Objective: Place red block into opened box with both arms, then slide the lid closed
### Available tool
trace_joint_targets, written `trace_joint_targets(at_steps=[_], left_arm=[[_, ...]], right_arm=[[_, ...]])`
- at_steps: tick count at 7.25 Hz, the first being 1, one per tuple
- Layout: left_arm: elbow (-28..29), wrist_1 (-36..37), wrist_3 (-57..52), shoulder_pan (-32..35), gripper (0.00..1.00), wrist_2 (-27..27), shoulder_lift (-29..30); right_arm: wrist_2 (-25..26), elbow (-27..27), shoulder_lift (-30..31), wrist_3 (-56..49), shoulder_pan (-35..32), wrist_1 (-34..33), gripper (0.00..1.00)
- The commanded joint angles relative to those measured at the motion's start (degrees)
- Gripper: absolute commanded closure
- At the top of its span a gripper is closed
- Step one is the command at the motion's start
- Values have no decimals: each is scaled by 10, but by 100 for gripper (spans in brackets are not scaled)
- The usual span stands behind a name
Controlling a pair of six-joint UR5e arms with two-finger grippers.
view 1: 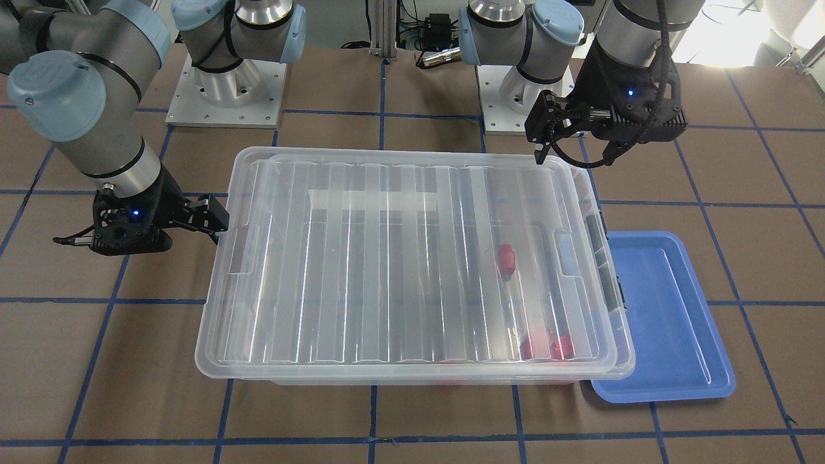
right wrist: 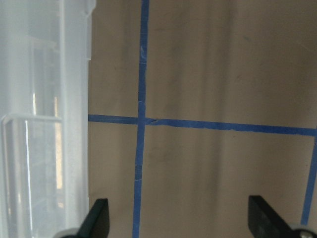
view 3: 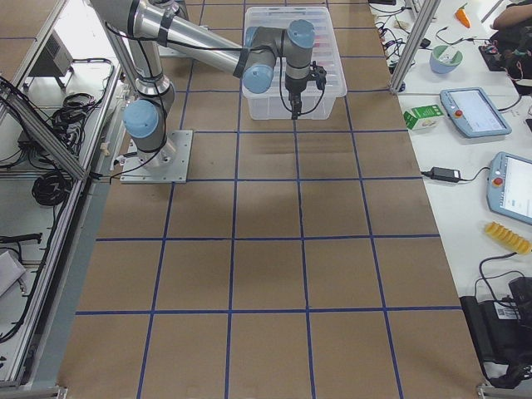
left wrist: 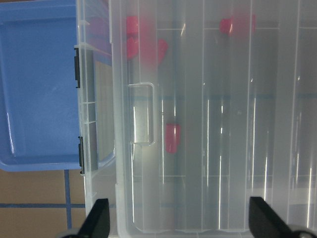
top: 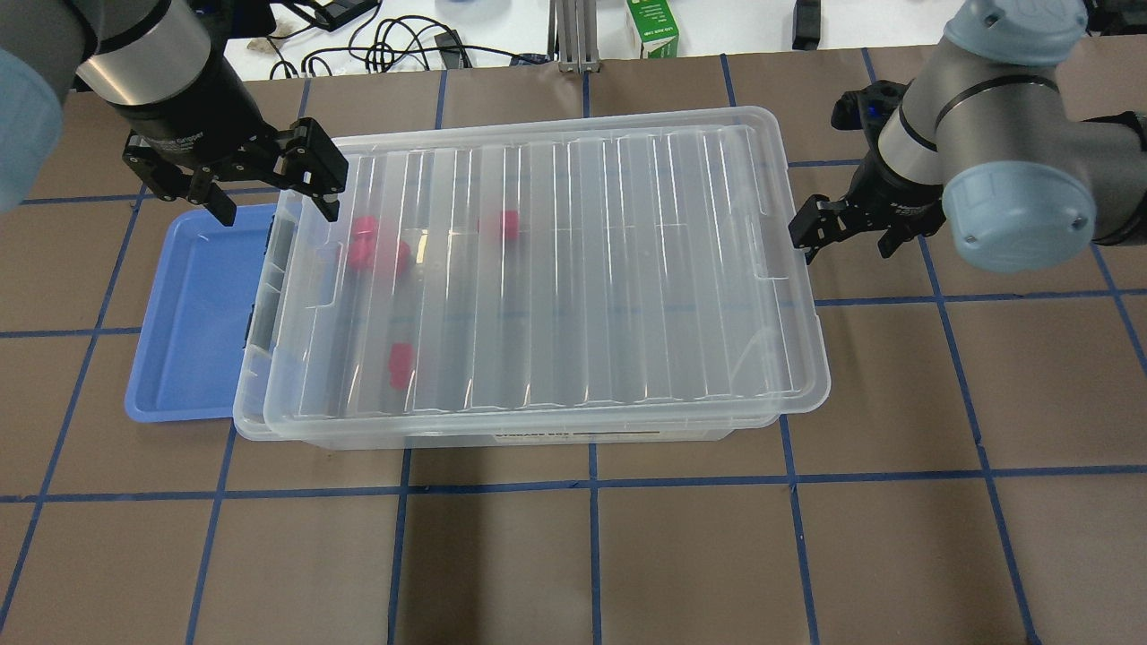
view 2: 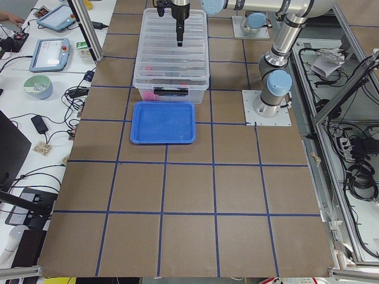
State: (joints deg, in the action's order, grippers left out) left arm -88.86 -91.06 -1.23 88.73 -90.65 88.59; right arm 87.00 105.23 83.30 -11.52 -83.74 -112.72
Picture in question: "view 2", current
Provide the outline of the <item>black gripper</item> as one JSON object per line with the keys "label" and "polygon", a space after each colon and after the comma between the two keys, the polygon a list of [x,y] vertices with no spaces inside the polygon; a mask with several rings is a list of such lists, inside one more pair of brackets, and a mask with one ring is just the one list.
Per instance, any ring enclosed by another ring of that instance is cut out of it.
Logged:
{"label": "black gripper", "polygon": [[185,20],[190,14],[190,0],[171,0],[171,15],[176,20],[176,40],[178,47],[183,45]]}

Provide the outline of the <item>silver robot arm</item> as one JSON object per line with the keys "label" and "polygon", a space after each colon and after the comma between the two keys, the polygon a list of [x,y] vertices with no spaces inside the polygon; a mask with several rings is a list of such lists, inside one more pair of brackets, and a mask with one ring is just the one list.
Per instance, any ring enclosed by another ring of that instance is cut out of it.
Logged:
{"label": "silver robot arm", "polygon": [[245,14],[245,22],[242,27],[247,33],[257,32],[266,26],[266,20],[263,12],[249,12]]}
{"label": "silver robot arm", "polygon": [[291,76],[284,70],[290,51],[301,29],[309,18],[328,12],[335,1],[200,1],[201,9],[208,15],[218,14],[223,9],[234,11],[275,12],[284,16],[284,22],[271,49],[259,61],[263,90],[255,99],[253,110],[260,116],[276,116],[284,97],[292,86]]}

